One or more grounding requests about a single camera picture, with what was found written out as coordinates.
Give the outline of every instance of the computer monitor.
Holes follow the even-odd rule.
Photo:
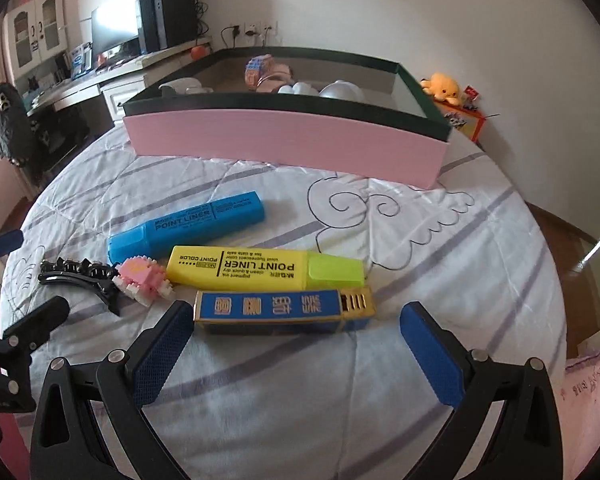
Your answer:
[[[136,0],[109,0],[91,13],[94,66],[99,54],[137,37]]]

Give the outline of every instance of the computer tower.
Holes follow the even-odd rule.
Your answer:
[[[160,49],[196,39],[196,0],[154,0],[154,7]]]
[[[155,1],[136,0],[136,17],[138,18],[140,52],[142,54],[158,52],[160,50],[160,38],[158,38]]]
[[[142,54],[195,40],[196,0],[136,0],[138,39]]]

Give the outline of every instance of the green highlighter cap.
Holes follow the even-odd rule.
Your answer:
[[[361,260],[307,252],[306,290],[364,285],[365,268]]]

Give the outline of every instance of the bed sheet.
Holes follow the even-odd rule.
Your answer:
[[[169,306],[134,303],[118,318],[85,291],[40,287],[40,260],[105,261],[111,234],[256,190],[266,221],[218,244],[361,258],[378,317],[366,330],[333,336],[196,330],[145,415],[192,478],[401,479],[450,413],[400,336],[398,314],[408,301],[421,301],[469,349],[517,364],[538,356],[556,387],[564,376],[562,293],[524,201],[457,132],[438,182],[421,190],[243,160],[138,157],[120,126],[81,153],[31,209],[25,243],[8,260],[0,327],[55,294],[70,302],[68,321],[33,355],[37,398],[51,359],[78,364],[126,349]],[[187,295],[183,287],[176,293]],[[97,415],[118,467],[134,478],[104,410]],[[497,415],[492,409],[463,470],[477,464]],[[26,442],[33,420],[18,418]]]

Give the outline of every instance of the gold metal end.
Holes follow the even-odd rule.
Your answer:
[[[341,288],[338,292],[342,306],[342,319],[359,319],[376,315],[376,304],[368,286]]]
[[[204,292],[197,291],[196,301],[193,304],[193,321],[200,320],[200,307],[202,306],[202,295]]]

